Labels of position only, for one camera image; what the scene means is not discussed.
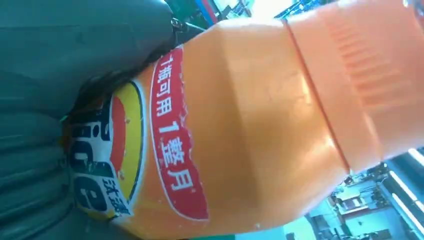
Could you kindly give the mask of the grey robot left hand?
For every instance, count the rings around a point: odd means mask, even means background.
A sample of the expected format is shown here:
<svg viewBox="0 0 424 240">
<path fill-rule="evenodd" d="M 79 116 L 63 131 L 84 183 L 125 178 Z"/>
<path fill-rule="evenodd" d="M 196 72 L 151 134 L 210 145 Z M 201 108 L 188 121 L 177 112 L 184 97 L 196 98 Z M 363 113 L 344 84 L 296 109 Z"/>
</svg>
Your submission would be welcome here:
<svg viewBox="0 0 424 240">
<path fill-rule="evenodd" d="M 0 111 L 67 114 L 174 45 L 163 0 L 3 0 Z"/>
</svg>

